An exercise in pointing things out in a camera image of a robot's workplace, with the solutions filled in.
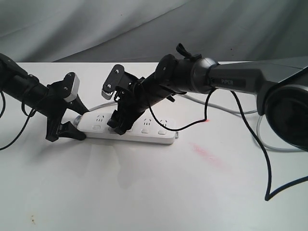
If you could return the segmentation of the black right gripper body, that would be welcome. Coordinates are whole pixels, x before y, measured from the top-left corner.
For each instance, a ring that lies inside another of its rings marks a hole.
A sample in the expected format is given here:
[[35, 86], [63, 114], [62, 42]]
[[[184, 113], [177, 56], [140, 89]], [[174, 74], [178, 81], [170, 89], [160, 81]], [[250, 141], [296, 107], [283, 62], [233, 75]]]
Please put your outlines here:
[[119, 93], [115, 117], [118, 121], [136, 121], [149, 106], [172, 95], [172, 91], [161, 86], [154, 74], [147, 78], [124, 73], [116, 88]]

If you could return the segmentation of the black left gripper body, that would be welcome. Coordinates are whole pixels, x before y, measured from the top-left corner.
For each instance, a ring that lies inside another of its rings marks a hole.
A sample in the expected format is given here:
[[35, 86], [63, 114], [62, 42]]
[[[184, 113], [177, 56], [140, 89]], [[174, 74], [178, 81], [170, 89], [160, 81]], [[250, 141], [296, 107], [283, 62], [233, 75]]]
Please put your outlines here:
[[47, 110], [46, 139], [54, 142], [59, 139], [57, 134], [64, 112], [67, 109], [67, 102], [64, 100], [70, 94], [70, 83], [61, 80], [47, 85], [48, 93], [44, 101]]

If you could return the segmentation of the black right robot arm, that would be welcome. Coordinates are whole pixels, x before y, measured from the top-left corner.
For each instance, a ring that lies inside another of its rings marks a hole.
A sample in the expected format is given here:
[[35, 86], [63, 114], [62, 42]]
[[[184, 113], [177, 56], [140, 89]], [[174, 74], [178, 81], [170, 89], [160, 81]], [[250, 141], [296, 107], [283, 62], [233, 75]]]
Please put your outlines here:
[[151, 106], [176, 94], [208, 94], [224, 89], [255, 95], [257, 113], [286, 143], [308, 148], [308, 59], [305, 56], [220, 64], [179, 44], [148, 77], [138, 78], [117, 64], [103, 84], [102, 96], [114, 98], [117, 109], [108, 126], [124, 134]]

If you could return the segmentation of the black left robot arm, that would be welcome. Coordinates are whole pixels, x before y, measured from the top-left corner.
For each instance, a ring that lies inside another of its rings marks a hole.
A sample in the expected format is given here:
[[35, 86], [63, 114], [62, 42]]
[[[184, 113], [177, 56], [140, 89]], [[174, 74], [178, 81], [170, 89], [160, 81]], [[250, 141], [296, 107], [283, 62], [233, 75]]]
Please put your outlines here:
[[78, 95], [79, 85], [76, 73], [69, 72], [63, 80], [44, 86], [11, 58], [0, 55], [0, 89], [20, 101], [22, 110], [27, 105], [46, 116], [46, 139], [51, 142], [60, 137], [79, 141], [86, 138], [71, 122], [62, 123], [67, 109], [79, 115], [89, 111]]

